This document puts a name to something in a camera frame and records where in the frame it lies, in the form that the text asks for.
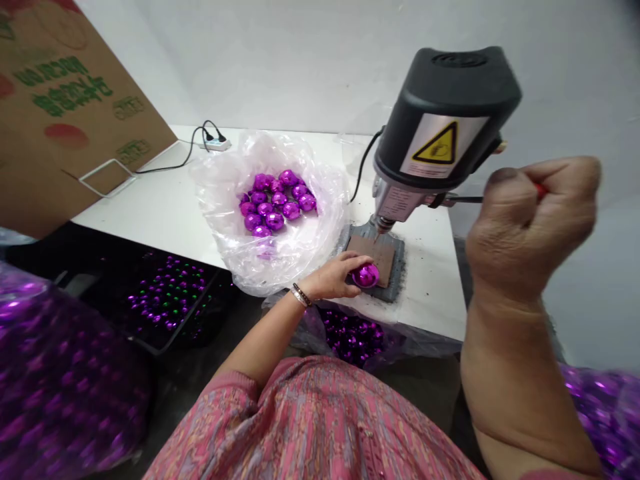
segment pile of purple ornaments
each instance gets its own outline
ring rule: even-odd
[[[318,308],[333,353],[358,368],[385,350],[385,332],[377,323],[338,310]]]
[[[239,199],[245,227],[254,237],[269,237],[285,226],[285,219],[294,221],[302,212],[316,210],[315,197],[292,170],[284,170],[278,178],[258,173],[253,189]]]

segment fingernail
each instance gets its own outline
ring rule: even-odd
[[[500,183],[504,180],[510,180],[512,178],[516,178],[517,176],[518,176],[518,170],[514,168],[503,168],[493,172],[489,177],[488,183]]]

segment yellow triangle warning sign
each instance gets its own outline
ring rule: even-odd
[[[455,145],[458,139],[458,122],[452,121],[440,130],[434,138],[426,142],[425,146],[413,154],[412,159],[450,165],[455,162]]]

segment wooden block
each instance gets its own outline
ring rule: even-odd
[[[391,267],[395,256],[395,248],[393,246],[382,242],[373,243],[372,238],[352,235],[347,250],[355,250],[362,255],[372,257],[375,266],[380,271],[378,287],[387,288],[389,286],[389,277],[391,276]]]

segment power cord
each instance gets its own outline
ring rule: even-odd
[[[175,170],[180,167],[184,167],[189,161],[189,158],[191,157],[191,152],[193,151],[193,141],[195,140],[195,134],[198,132],[198,130],[202,130],[202,143],[204,144],[207,152],[209,152],[210,150],[207,148],[207,142],[205,141],[205,138],[207,139],[207,141],[211,141],[211,140],[214,140],[215,137],[212,134],[210,134],[205,128],[207,123],[210,123],[213,125],[213,128],[215,128],[215,131],[218,134],[218,140],[220,140],[220,142],[224,142],[227,140],[227,138],[222,133],[220,133],[220,130],[218,130],[218,127],[215,126],[214,122],[212,122],[211,120],[205,120],[202,126],[197,127],[191,134],[191,142],[189,142],[189,153],[187,154],[187,158],[185,158],[184,162],[182,162],[180,165],[174,165],[172,167],[162,167],[162,168],[156,168],[156,169],[150,169],[150,170],[142,170],[142,171],[137,171],[136,173],[139,173],[139,174],[151,173],[151,172],[157,172],[157,171]]]
[[[380,135],[382,135],[382,132],[384,131],[384,129],[385,128],[382,127],[380,130],[378,130],[374,134],[373,138],[371,139],[371,141],[367,145],[367,149],[362,154],[362,160],[360,160],[360,170],[358,170],[358,180],[355,183],[355,192],[353,192],[353,196],[351,197],[351,200],[349,200],[349,203],[352,203],[355,200],[355,196],[358,194],[358,188],[360,188],[360,179],[362,178],[362,167],[365,166],[365,160],[367,159],[367,155],[369,154],[369,150],[371,150],[371,147],[373,146],[375,141],[378,140],[378,137]]]

